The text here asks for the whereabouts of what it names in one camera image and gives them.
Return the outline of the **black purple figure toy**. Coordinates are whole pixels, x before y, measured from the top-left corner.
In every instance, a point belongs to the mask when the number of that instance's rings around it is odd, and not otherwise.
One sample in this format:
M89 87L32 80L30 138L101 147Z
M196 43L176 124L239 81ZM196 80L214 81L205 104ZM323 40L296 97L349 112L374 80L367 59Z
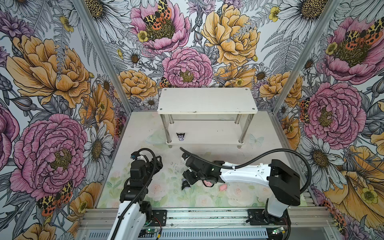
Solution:
M186 180L186 179L182 179L182 187L181 187L181 190L184 191L184 190L189 190L191 188L191 185L189 184L189 182Z

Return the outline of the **purple black-eared figure toy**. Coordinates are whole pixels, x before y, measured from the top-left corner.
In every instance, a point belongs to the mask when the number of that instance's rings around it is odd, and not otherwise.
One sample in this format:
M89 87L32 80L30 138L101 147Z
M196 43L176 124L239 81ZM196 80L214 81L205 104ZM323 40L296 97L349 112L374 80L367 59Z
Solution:
M176 133L177 134L177 137L178 137L178 140L179 141L184 141L185 140L185 135L186 133Z

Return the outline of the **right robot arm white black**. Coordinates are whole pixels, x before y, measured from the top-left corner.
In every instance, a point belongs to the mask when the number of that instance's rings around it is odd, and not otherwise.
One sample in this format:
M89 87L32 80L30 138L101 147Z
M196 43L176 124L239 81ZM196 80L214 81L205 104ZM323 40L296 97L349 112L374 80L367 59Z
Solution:
M217 183L246 183L269 187L272 197L268 199L266 217L281 218L289 206L300 205L300 176L280 160L270 164L240 167L223 161L208 162L193 154L182 154L188 168L183 173L189 185L198 181L215 185Z

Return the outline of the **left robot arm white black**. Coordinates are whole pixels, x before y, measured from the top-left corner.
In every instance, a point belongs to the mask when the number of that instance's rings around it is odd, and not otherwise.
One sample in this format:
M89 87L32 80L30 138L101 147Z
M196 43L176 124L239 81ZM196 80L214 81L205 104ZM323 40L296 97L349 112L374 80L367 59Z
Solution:
M130 177L120 194L120 204L109 240L137 240L152 218L152 206L144 198L154 174L163 168L161 156L148 160L140 155L131 163Z

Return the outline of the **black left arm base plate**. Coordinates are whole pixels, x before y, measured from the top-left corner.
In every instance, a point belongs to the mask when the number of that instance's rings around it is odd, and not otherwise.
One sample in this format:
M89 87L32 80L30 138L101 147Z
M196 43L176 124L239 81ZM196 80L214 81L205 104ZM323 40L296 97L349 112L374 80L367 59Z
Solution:
M165 227L167 222L167 210L152 210L152 218L150 219L150 227Z

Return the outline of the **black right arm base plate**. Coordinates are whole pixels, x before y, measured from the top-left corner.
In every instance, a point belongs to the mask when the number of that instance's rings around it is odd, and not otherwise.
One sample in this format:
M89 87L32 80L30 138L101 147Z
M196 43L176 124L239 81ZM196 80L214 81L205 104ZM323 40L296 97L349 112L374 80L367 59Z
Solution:
M246 223L251 226L290 226L292 223L288 210L285 210L281 217L269 215L266 210L262 209L249 209L247 213Z

